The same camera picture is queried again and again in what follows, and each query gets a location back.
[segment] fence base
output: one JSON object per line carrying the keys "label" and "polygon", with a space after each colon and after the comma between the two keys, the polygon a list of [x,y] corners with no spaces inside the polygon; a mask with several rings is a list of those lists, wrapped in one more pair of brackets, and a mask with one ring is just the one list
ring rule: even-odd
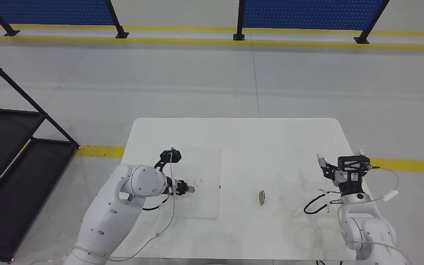
{"label": "fence base", "polygon": [[128,34],[130,34],[129,32],[124,32],[124,33],[118,33],[118,35],[115,38],[127,38]]}
{"label": "fence base", "polygon": [[369,42],[365,39],[362,39],[361,37],[353,37],[355,39],[357,44],[369,44]]}
{"label": "fence base", "polygon": [[20,30],[14,30],[10,33],[6,33],[5,37],[8,37],[8,36],[13,37],[14,35],[18,34],[19,32],[20,32]]}
{"label": "fence base", "polygon": [[233,34],[233,40],[244,40],[244,34]]}

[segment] yellow floor line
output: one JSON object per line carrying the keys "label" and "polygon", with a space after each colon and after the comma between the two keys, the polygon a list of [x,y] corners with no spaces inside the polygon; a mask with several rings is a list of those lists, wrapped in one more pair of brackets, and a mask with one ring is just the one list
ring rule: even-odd
{"label": "yellow floor line", "polygon": [[122,158],[124,150],[124,146],[83,145],[77,151],[76,156]]}
{"label": "yellow floor line", "polygon": [[424,44],[356,44],[347,42],[298,42],[277,40],[219,40],[196,38],[96,38],[96,37],[59,37],[59,36],[14,36],[0,37],[0,41],[9,42],[71,42],[71,43],[127,43],[127,44],[202,44],[221,46],[274,46],[304,48],[349,48],[373,50],[424,50]]}
{"label": "yellow floor line", "polygon": [[371,158],[371,165],[395,171],[424,172],[424,160]]}
{"label": "yellow floor line", "polygon": [[[13,28],[33,28],[33,29],[60,29],[60,30],[116,30],[115,26],[95,26],[95,25],[37,25],[37,24],[11,24]],[[130,30],[157,30],[157,31],[195,31],[195,32],[233,32],[236,27],[216,28],[200,26],[124,26]],[[299,28],[244,28],[244,33],[284,33],[284,34],[335,34],[356,36],[360,30],[324,30],[324,29],[299,29]],[[388,31],[374,30],[371,35],[375,36],[424,36],[424,32],[417,31]]]}
{"label": "yellow floor line", "polygon": [[[83,145],[76,156],[122,158],[124,146]],[[371,164],[395,171],[424,172],[424,160],[371,158]]]}

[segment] black metal post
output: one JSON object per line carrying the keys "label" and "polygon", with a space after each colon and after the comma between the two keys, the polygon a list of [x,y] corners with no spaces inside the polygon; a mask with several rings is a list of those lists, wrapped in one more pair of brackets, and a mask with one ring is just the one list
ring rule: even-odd
{"label": "black metal post", "polygon": [[6,30],[5,36],[14,36],[19,33],[20,30],[14,30],[9,23],[6,23],[1,17],[0,17],[0,25]]}
{"label": "black metal post", "polygon": [[366,38],[368,38],[368,35],[371,33],[372,28],[374,28],[374,26],[376,25],[378,19],[382,15],[388,3],[389,0],[384,0],[380,8],[377,10],[376,15],[374,16],[374,18],[372,18],[371,23],[368,25],[368,27],[364,31],[362,31],[359,37],[354,37],[357,44],[369,44]]}
{"label": "black metal post", "polygon": [[237,33],[233,34],[233,40],[244,40],[243,23],[244,23],[244,6],[246,0],[238,1],[238,19],[237,19]]}
{"label": "black metal post", "polygon": [[119,24],[118,17],[115,13],[111,0],[106,0],[106,4],[109,12],[111,13],[113,24],[115,24],[115,27],[117,27],[118,35],[115,38],[127,38],[128,34],[130,33],[125,32],[124,28]]}
{"label": "black metal post", "polygon": [[1,68],[0,76],[6,80],[6,82],[9,83],[11,87],[18,91],[18,93],[23,96],[39,113],[41,113],[41,115],[43,115],[47,121],[50,121],[50,123],[52,123],[52,125],[58,129],[58,131],[60,131],[74,146],[80,147],[80,145],[56,121],[54,121],[54,119],[52,119],[52,117],[47,114],[47,112],[44,111],[44,109],[42,109],[39,104],[37,104],[37,102],[35,102],[27,93],[25,93],[25,91],[23,91],[23,89],[17,83],[15,83],[15,81],[13,81],[13,79],[8,76]]}

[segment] white cable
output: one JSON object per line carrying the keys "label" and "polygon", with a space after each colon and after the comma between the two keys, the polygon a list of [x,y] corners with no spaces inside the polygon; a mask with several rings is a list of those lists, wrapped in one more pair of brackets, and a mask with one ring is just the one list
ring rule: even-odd
{"label": "white cable", "polygon": [[165,232],[165,230],[166,229],[168,229],[168,227],[171,225],[171,223],[172,223],[172,220],[174,220],[174,215],[175,215],[175,196],[176,196],[176,193],[175,193],[175,185],[174,185],[174,175],[172,174],[172,151],[171,151],[171,159],[170,159],[170,168],[171,168],[171,180],[172,180],[172,186],[171,186],[171,189],[172,189],[172,193],[173,193],[173,196],[172,196],[172,199],[174,199],[174,206],[173,206],[173,209],[172,209],[172,217],[171,217],[171,221],[168,223],[168,225],[165,227],[165,229],[164,230],[162,230],[162,232],[159,232],[159,233],[156,233],[156,235],[154,236],[154,237],[152,237],[151,239],[149,239],[147,242],[146,242],[146,244],[144,244],[144,246],[142,247],[142,248],[140,248],[137,252],[136,252],[136,254],[134,254],[134,255],[132,255],[131,257],[129,257],[129,258],[124,258],[123,260],[113,260],[113,259],[111,259],[111,258],[108,258],[108,260],[110,260],[110,261],[112,261],[112,262],[122,262],[122,261],[127,261],[127,260],[130,260],[131,258],[134,258],[138,253],[140,253],[140,251],[141,250],[143,250],[147,245],[148,245],[148,243],[150,243],[152,240],[154,240],[154,239],[156,239],[156,238],[158,238],[163,232]]}
{"label": "white cable", "polygon": [[[392,189],[392,190],[396,190],[397,188],[398,188],[398,186],[399,186],[399,177],[398,177],[398,175],[394,172],[394,171],[392,171],[392,170],[389,170],[389,169],[387,169],[387,168],[381,168],[380,167],[380,169],[382,169],[382,170],[387,170],[387,171],[389,171],[389,172],[391,172],[395,177],[396,177],[396,185],[395,185],[395,187]],[[383,195],[383,196],[381,196],[381,197],[379,197],[379,198],[377,198],[377,199],[373,199],[372,201],[356,201],[356,202],[353,202],[353,203],[346,203],[346,204],[344,204],[344,205],[341,205],[340,207],[339,207],[339,209],[337,210],[337,219],[339,220],[339,226],[341,227],[342,225],[341,225],[341,220],[340,220],[340,216],[339,216],[339,213],[340,213],[340,210],[344,207],[344,206],[347,206],[347,205],[352,205],[352,204],[361,204],[361,203],[372,203],[372,202],[375,202],[375,201],[379,201],[379,200],[381,200],[381,199],[384,199],[384,197],[385,197],[386,195]]]}
{"label": "white cable", "polygon": [[[393,170],[390,170],[390,169],[388,169],[388,168],[382,168],[382,167],[379,167],[380,169],[382,169],[382,170],[386,170],[386,171],[389,171],[389,172],[391,172],[395,177],[396,177],[396,185],[394,186],[394,188],[391,190],[391,191],[389,191],[389,193],[390,192],[392,192],[393,190],[396,190],[397,188],[398,188],[398,186],[399,186],[399,176],[393,171]],[[339,226],[340,226],[340,228],[342,227],[342,224],[341,224],[341,220],[340,220],[340,216],[339,216],[339,213],[340,213],[340,210],[344,207],[344,206],[347,206],[347,205],[352,205],[352,204],[361,204],[361,203],[372,203],[372,202],[375,202],[375,201],[379,201],[379,200],[381,200],[381,199],[384,199],[385,198],[385,196],[386,195],[383,195],[383,196],[381,196],[381,197],[379,197],[379,198],[377,198],[377,199],[373,199],[372,201],[357,201],[357,202],[352,202],[352,203],[346,203],[346,204],[344,204],[344,205],[341,205],[340,207],[339,207],[339,209],[337,210],[337,219],[339,220]],[[390,246],[390,245],[388,245],[388,244],[383,244],[383,243],[379,243],[379,242],[370,242],[370,241],[347,241],[347,243],[366,243],[366,244],[379,244],[379,245],[382,245],[382,246],[386,246],[386,247],[388,247],[388,248],[392,248],[392,249],[394,249],[394,250],[396,250],[396,251],[398,251],[403,257],[405,257],[405,259],[409,262],[409,264],[410,265],[412,265],[412,262],[409,260],[409,258],[402,252],[402,251],[400,251],[400,250],[398,250],[397,248],[395,248],[394,246]]]}

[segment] small object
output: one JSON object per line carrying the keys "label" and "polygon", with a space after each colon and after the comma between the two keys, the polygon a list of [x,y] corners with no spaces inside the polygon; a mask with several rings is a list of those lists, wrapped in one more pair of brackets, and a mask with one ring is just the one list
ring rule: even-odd
{"label": "small object", "polygon": [[263,205],[265,203],[265,191],[259,191],[259,203]]}

